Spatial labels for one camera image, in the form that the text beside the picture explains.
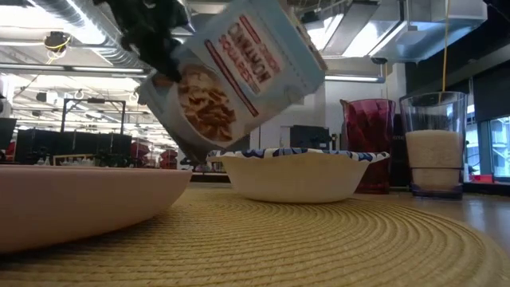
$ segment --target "straw placemat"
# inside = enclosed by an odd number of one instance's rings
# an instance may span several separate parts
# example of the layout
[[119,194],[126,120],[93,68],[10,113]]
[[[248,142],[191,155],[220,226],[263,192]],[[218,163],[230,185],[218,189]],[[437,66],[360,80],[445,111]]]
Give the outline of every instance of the straw placemat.
[[485,235],[403,206],[188,191],[138,226],[0,259],[0,286],[34,285],[498,287],[510,264]]

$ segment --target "computer monitor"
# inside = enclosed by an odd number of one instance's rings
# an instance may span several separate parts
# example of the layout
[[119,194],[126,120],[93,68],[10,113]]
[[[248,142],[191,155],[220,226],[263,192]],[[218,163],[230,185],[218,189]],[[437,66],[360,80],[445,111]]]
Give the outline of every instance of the computer monitor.
[[10,140],[13,138],[14,128],[16,128],[16,119],[0,118],[0,150],[9,147]]

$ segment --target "pink plate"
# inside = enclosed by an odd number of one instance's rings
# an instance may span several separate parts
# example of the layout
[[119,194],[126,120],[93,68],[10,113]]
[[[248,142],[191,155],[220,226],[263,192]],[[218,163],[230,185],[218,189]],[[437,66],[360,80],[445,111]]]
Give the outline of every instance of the pink plate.
[[191,171],[0,165],[0,254],[103,234],[165,211]]

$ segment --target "robotic arm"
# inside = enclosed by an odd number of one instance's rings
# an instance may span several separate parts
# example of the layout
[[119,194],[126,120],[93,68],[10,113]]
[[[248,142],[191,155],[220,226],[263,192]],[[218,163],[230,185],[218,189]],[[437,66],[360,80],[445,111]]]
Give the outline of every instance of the robotic arm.
[[93,0],[107,3],[123,36],[120,44],[127,51],[135,46],[139,59],[167,76],[181,81],[178,63],[171,58],[180,42],[171,30],[188,24],[186,10],[177,0]]

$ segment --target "blue patterned bowl rim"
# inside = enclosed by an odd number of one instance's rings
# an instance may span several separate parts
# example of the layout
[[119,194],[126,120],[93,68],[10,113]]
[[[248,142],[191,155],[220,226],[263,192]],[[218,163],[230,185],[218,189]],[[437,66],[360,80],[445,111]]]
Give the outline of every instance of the blue patterned bowl rim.
[[390,154],[387,152],[353,152],[353,151],[329,151],[318,150],[302,147],[288,147],[288,148],[266,148],[266,149],[251,149],[248,151],[211,151],[208,159],[221,158],[221,157],[237,157],[242,159],[267,159],[285,155],[300,155],[304,153],[322,153],[328,155],[344,155],[356,161],[367,161],[375,163],[383,159],[388,159]]

